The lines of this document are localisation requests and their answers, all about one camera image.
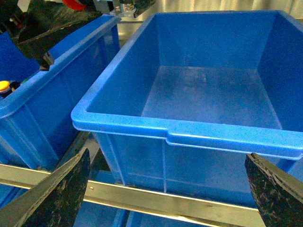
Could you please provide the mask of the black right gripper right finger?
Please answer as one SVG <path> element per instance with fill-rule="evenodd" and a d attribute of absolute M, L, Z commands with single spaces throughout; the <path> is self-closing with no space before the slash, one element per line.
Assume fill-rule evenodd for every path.
<path fill-rule="evenodd" d="M 251 194 L 267 227 L 303 225 L 303 183 L 256 153 L 246 155 Z"/>

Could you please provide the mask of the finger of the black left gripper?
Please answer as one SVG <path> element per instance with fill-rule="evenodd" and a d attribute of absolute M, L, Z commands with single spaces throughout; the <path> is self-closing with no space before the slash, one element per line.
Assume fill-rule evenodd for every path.
<path fill-rule="evenodd" d="M 101 15 L 97 9 L 75 11 L 62 1 L 32 0 L 18 31 L 16 46 L 26 57 L 41 61 L 62 39 Z"/>

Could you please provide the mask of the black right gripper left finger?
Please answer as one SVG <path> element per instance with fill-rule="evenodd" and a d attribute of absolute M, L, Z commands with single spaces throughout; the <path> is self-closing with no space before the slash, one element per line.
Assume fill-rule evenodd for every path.
<path fill-rule="evenodd" d="M 90 174 L 87 148 L 0 209 L 2 227 L 72 227 Z"/>

